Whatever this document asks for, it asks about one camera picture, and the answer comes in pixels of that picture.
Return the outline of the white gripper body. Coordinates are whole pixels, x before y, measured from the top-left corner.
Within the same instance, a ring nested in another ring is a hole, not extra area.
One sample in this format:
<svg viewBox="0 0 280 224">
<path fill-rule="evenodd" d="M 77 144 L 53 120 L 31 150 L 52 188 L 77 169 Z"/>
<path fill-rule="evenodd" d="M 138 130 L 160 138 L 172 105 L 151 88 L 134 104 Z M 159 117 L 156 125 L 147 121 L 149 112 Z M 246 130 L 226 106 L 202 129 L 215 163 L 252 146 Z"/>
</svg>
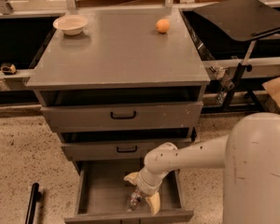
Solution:
<svg viewBox="0 0 280 224">
<path fill-rule="evenodd" d="M 142 193 L 153 195 L 159 190 L 162 180 L 165 177 L 166 174 L 153 174 L 144 167 L 138 172 L 135 183 Z"/>
</svg>

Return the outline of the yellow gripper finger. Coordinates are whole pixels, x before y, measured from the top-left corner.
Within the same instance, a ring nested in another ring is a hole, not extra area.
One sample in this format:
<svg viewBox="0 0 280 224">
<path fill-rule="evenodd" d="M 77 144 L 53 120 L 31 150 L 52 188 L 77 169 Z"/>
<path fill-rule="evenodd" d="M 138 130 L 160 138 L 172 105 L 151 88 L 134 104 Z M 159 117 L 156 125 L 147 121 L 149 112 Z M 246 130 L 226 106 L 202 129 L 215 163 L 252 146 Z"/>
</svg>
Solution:
<svg viewBox="0 0 280 224">
<path fill-rule="evenodd" d="M 136 184 L 137 175 L 138 175 L 137 172 L 129 173 L 128 175 L 124 176 L 123 180 L 124 181 L 128 181 L 131 184 L 135 185 Z"/>
<path fill-rule="evenodd" d="M 150 212 L 152 215 L 156 215 L 160 211 L 161 198 L 158 192 L 155 192 L 150 196 L 146 196 L 146 202 L 150 207 Z"/>
</svg>

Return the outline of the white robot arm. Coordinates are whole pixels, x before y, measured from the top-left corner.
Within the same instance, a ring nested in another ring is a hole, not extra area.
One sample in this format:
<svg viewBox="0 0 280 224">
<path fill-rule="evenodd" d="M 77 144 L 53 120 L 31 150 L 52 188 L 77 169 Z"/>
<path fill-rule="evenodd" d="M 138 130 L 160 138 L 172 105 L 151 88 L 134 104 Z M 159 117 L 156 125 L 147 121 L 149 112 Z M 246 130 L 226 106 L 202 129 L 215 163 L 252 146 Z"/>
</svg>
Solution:
<svg viewBox="0 0 280 224">
<path fill-rule="evenodd" d="M 184 168 L 224 170 L 223 224 L 280 224 L 280 115 L 255 113 L 225 136 L 184 148 L 167 142 L 152 149 L 144 167 L 124 177 L 136 186 L 130 206 L 145 198 L 151 213 L 158 214 L 162 180 Z"/>
</svg>

